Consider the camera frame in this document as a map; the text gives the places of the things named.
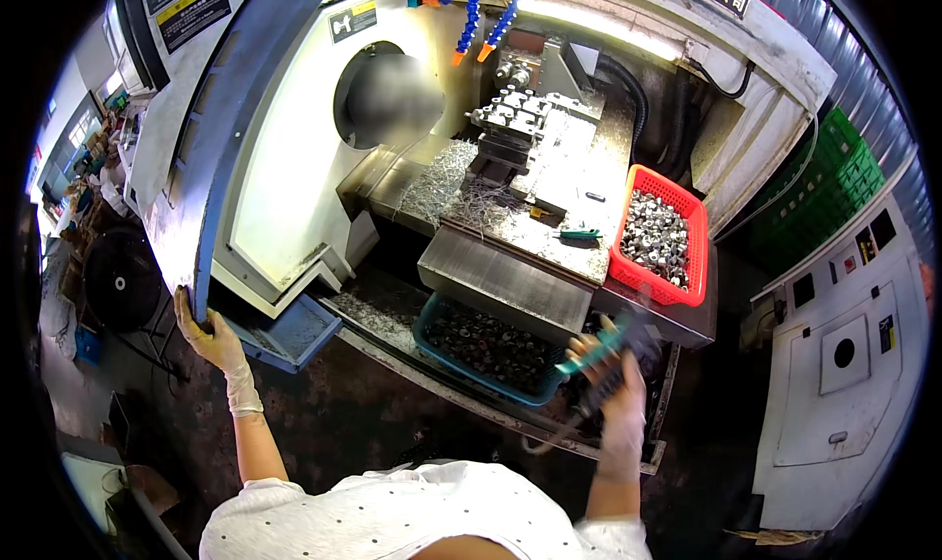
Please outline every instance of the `green plastic crate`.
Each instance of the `green plastic crate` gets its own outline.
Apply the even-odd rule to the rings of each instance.
[[[762,206],[792,180],[807,158],[802,147],[757,201]],[[780,274],[833,235],[884,183],[864,139],[840,108],[821,122],[805,172],[781,199],[756,217],[750,246],[771,273]]]

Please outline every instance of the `person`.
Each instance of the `person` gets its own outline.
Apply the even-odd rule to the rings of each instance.
[[[309,495],[289,482],[241,342],[218,312],[212,333],[194,322],[188,293],[173,295],[177,325],[197,354],[225,375],[242,491],[213,511],[200,542],[202,559],[621,558],[651,555],[641,521],[641,450],[645,388],[630,351],[607,366],[624,367],[626,383],[602,407],[598,466],[585,519],[575,527],[535,484],[501,464],[425,463],[349,476]],[[611,321],[603,326],[611,329]],[[573,338],[571,356],[595,338]]]

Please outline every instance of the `dark floor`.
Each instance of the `dark floor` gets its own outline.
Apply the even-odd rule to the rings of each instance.
[[[736,354],[736,317],[722,317],[723,341],[683,352],[661,438],[656,476],[642,478],[642,515],[654,557],[741,557],[752,543],[724,529],[755,529],[761,501],[750,495],[768,389],[768,357]],[[122,344],[105,341],[98,367],[43,358],[56,423],[98,438],[110,391],[149,402],[192,485],[179,486],[184,509],[174,529],[195,552],[208,514],[240,488],[225,385],[210,364],[171,338],[168,356],[190,377],[166,375]],[[524,473],[575,520],[595,469],[592,460],[555,450],[522,452],[519,436],[389,371],[335,339],[298,376],[253,362],[255,385],[291,480],[324,492],[350,474],[383,469],[419,441],[443,444],[445,458],[500,462]]]

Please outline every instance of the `blue plastic basket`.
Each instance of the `blue plastic basket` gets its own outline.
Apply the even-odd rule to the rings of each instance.
[[[413,325],[413,335],[416,337],[416,345],[418,345],[419,349],[434,357],[445,366],[453,369],[455,372],[461,373],[465,375],[465,377],[471,378],[489,389],[496,390],[505,396],[520,401],[524,405],[539,407],[545,405],[549,399],[553,398],[556,389],[559,388],[559,383],[562,382],[562,374],[556,369],[556,366],[554,366],[554,364],[561,362],[565,357],[564,350],[561,347],[553,348],[547,357],[547,373],[540,383],[539,392],[537,394],[527,394],[500,382],[496,378],[478,372],[471,366],[464,364],[452,356],[443,354],[429,342],[428,338],[425,337],[425,327],[429,325],[430,322],[442,316],[443,313],[447,313],[451,308],[453,307],[451,307],[447,298],[439,296],[437,293],[431,295],[429,302],[425,304],[425,307],[422,307],[422,314],[419,315],[418,321]]]

